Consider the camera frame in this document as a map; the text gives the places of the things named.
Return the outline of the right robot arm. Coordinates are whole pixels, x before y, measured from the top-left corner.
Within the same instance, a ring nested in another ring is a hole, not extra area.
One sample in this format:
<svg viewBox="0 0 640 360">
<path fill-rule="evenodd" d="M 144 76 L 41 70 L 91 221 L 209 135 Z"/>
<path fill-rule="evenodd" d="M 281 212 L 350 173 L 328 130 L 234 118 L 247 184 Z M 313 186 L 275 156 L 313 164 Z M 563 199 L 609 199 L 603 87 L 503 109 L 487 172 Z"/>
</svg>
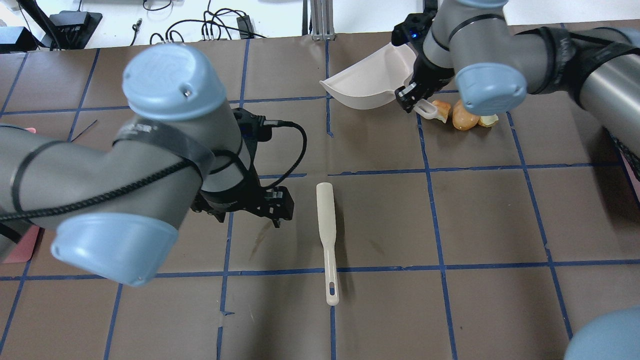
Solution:
<svg viewBox="0 0 640 360">
<path fill-rule="evenodd" d="M 416 54 L 407 84 L 395 90 L 405 112 L 450 82 L 462 106 L 493 116 L 527 95 L 566 92 L 605 130 L 622 163 L 639 175 L 639 30 L 542 26 L 510 34 L 505 0 L 427 0 L 391 32 Z"/>
</svg>

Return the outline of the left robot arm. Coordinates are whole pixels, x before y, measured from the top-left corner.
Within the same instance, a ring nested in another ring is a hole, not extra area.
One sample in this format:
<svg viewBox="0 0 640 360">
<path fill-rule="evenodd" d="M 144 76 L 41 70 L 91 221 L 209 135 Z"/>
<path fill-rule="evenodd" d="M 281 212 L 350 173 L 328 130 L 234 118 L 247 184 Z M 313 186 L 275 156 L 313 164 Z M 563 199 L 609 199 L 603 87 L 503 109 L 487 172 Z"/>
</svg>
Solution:
<svg viewBox="0 0 640 360">
<path fill-rule="evenodd" d="M 55 259 L 140 287 L 158 273 L 188 211 L 220 223 L 245 211 L 274 227 L 293 218 L 281 180 L 262 186 L 258 142 L 292 121 L 233 109 L 198 48 L 158 44 L 127 64 L 134 116 L 103 152 L 2 124 L 1 259 L 32 226 L 55 230 Z"/>
</svg>

